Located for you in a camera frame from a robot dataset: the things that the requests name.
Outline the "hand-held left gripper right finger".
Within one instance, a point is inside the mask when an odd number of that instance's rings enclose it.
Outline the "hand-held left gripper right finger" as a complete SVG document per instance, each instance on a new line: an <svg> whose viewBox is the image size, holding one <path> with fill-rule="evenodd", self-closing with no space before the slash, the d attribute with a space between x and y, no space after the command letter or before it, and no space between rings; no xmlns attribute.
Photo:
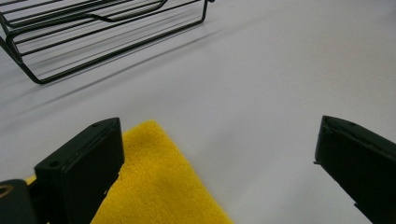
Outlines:
<svg viewBox="0 0 396 224"><path fill-rule="evenodd" d="M315 163L373 224L396 224L395 143L354 122L324 116Z"/></svg>

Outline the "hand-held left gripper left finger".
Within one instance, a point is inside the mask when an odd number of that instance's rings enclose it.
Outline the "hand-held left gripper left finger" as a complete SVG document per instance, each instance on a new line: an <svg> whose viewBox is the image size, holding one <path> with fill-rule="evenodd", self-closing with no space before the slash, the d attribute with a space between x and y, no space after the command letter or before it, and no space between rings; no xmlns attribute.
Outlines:
<svg viewBox="0 0 396 224"><path fill-rule="evenodd" d="M35 167L50 224L90 224L124 164L120 120L87 127Z"/></svg>

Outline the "yellow microfiber cloth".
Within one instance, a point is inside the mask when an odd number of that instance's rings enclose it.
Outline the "yellow microfiber cloth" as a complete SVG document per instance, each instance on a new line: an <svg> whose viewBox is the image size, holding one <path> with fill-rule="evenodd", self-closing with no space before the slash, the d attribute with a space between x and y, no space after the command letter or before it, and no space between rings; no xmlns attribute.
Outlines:
<svg viewBox="0 0 396 224"><path fill-rule="evenodd" d="M90 224L233 224L156 121L121 136L124 164Z"/></svg>

